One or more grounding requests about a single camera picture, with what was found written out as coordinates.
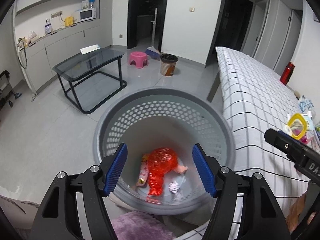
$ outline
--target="gray plastic basket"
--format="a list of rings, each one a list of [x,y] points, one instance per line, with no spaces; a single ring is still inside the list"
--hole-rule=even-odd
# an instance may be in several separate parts
[[[192,147],[200,143],[221,166],[234,166],[234,142],[223,117],[205,101],[168,88],[148,88],[125,95],[101,117],[93,140],[95,160],[112,155],[118,145],[128,146],[128,159],[114,194],[123,202],[147,213],[175,215],[195,210],[210,200],[192,160]],[[164,178],[161,196],[148,196],[148,185],[136,187],[141,157],[159,147],[174,149],[184,175],[171,171]],[[176,180],[178,193],[167,186]]]

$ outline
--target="purple fluffy rug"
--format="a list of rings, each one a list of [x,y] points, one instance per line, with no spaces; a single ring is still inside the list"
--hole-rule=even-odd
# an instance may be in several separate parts
[[[132,211],[111,221],[119,240],[172,240],[174,234],[151,215]]]

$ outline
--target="bed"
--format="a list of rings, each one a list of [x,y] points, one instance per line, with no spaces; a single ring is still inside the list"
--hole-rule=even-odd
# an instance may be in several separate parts
[[[242,52],[216,47],[221,84],[223,116],[235,140],[236,160],[233,171],[251,176],[260,172],[273,191],[285,216],[289,207],[308,187],[309,178],[296,171],[284,153],[264,141],[267,129],[282,130],[287,114],[300,113],[293,92],[284,86],[280,76]],[[308,145],[320,152],[312,140]],[[242,198],[238,197],[234,223],[229,239],[236,239],[240,226]],[[207,223],[177,240],[201,239]]]

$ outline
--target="broom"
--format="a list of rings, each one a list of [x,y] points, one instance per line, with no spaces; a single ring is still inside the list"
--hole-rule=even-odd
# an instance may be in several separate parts
[[[159,50],[155,49],[154,44],[155,44],[155,34],[156,34],[156,23],[157,23],[157,13],[158,13],[158,8],[156,8],[155,12],[155,20],[152,21],[153,23],[153,29],[152,29],[152,40],[151,40],[151,47],[147,48],[145,53],[149,55],[153,59],[158,59],[160,58],[160,52]]]

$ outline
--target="white paper on table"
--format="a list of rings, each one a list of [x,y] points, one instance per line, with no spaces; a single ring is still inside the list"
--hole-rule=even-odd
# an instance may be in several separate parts
[[[101,47],[98,44],[82,48],[82,49],[80,49],[80,51],[81,51],[81,54],[87,54],[87,53],[95,51],[97,49],[101,49]]]

